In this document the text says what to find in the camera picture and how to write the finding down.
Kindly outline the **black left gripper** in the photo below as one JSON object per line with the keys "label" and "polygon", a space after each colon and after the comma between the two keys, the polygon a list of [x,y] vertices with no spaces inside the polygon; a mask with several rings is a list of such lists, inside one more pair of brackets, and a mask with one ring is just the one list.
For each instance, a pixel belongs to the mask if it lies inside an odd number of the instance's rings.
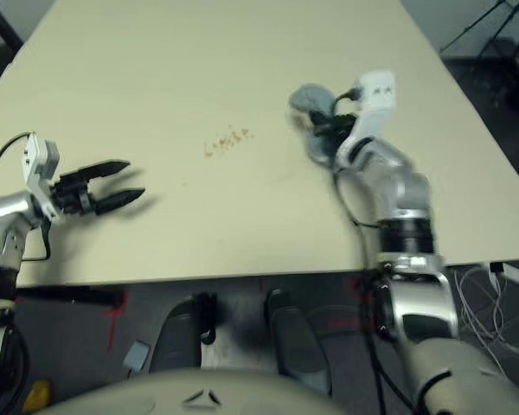
{"label": "black left gripper", "polygon": [[54,204],[64,214],[108,214],[122,208],[144,192],[145,188],[128,188],[95,202],[88,189],[88,183],[94,178],[112,176],[127,168],[131,163],[126,160],[108,160],[60,175],[58,182],[50,187]]}

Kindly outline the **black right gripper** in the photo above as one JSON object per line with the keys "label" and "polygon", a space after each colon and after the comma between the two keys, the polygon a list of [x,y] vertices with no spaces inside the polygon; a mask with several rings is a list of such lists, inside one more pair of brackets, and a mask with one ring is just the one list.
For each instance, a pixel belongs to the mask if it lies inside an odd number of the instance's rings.
{"label": "black right gripper", "polygon": [[316,137],[347,138],[356,123],[353,113],[331,116],[322,112],[310,112],[309,117]]}

